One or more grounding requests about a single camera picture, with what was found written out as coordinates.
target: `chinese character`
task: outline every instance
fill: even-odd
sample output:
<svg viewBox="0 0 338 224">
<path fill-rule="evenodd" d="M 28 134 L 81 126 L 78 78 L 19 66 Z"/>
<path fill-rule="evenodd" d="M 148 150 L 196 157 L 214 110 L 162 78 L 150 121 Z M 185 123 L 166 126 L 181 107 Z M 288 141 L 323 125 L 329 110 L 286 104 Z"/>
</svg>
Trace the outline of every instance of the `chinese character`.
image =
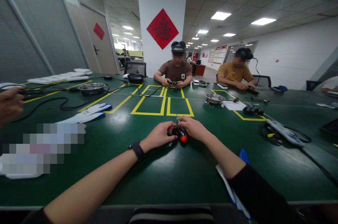
<svg viewBox="0 0 338 224">
<path fill-rule="evenodd" d="M 156 28 L 154 29 L 156 31 L 156 36 L 161 39 L 169 39 L 170 37 L 170 28 L 168 28 L 168 21 L 165 21 L 164 18 L 162 18 L 162 22 L 159 23 L 159 27 L 157 24 L 155 24 Z"/>
</svg>

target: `black wristwatch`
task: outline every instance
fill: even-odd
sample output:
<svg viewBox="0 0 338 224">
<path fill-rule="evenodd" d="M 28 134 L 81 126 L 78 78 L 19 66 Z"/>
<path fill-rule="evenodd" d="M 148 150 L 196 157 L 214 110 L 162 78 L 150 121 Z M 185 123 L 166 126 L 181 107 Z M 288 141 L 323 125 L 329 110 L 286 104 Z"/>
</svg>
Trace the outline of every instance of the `black wristwatch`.
<svg viewBox="0 0 338 224">
<path fill-rule="evenodd" d="M 145 153 L 140 146 L 140 141 L 135 141 L 132 145 L 128 146 L 128 149 L 133 149 L 138 161 L 142 160 L 145 157 Z"/>
</svg>

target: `white pillar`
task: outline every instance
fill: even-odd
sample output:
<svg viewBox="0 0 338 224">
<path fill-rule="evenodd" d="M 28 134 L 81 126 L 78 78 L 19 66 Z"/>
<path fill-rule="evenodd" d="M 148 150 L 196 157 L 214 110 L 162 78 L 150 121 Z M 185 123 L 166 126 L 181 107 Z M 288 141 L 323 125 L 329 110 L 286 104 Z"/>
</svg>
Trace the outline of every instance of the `white pillar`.
<svg viewBox="0 0 338 224">
<path fill-rule="evenodd" d="M 154 73 L 164 62 L 171 60 L 171 43 L 174 41 L 180 42 L 182 40 L 186 0 L 138 0 L 138 2 L 144 62 L 147 63 L 147 75 L 153 77 Z M 175 36 L 164 49 L 156 43 L 147 30 L 150 23 L 162 9 L 165 10 L 178 31 L 177 36 Z"/>
</svg>

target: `hand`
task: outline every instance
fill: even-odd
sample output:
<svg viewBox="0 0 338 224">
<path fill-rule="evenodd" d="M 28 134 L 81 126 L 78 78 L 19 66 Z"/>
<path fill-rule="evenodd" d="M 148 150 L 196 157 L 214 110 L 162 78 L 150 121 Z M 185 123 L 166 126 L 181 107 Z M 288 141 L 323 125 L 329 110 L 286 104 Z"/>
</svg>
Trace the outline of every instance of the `hand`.
<svg viewBox="0 0 338 224">
<path fill-rule="evenodd" d="M 160 147 L 168 142 L 171 142 L 177 139 L 176 135 L 168 136 L 167 132 L 170 133 L 173 131 L 174 122 L 168 121 L 158 124 L 151 133 L 141 141 L 140 146 L 143 149 L 143 152 L 146 153 L 153 148 Z"/>
<path fill-rule="evenodd" d="M 257 89 L 256 86 L 253 83 L 251 83 L 251 82 L 248 83 L 248 87 L 249 86 L 251 86 L 252 89 Z"/>
<path fill-rule="evenodd" d="M 185 127 L 188 134 L 196 140 L 203 142 L 210 137 L 211 133 L 201 124 L 201 122 L 186 116 L 177 119 L 183 120 L 183 122 L 179 122 L 179 126 Z"/>
<path fill-rule="evenodd" d="M 236 83 L 236 88 L 240 90 L 247 90 L 249 87 L 244 83 Z"/>
<path fill-rule="evenodd" d="M 164 79 L 162 79 L 161 83 L 162 83 L 163 86 L 170 87 L 171 85 L 168 83 L 168 81 L 171 82 L 171 80 L 169 78 L 164 78 Z"/>
<path fill-rule="evenodd" d="M 0 128 L 2 124 L 12 122 L 23 112 L 23 95 L 18 95 L 18 88 L 11 88 L 0 93 Z"/>
<path fill-rule="evenodd" d="M 183 83 L 182 81 L 178 81 L 178 89 L 182 89 L 183 88 Z"/>
</svg>

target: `door handle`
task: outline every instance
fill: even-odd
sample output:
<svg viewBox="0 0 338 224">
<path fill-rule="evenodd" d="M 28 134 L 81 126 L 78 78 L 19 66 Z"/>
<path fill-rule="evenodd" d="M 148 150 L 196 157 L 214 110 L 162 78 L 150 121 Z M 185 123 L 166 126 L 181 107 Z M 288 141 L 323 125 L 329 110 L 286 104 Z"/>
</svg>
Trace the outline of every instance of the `door handle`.
<svg viewBox="0 0 338 224">
<path fill-rule="evenodd" d="M 99 50 L 96 49 L 95 45 L 93 45 L 93 47 L 94 47 L 95 54 L 97 55 Z"/>
</svg>

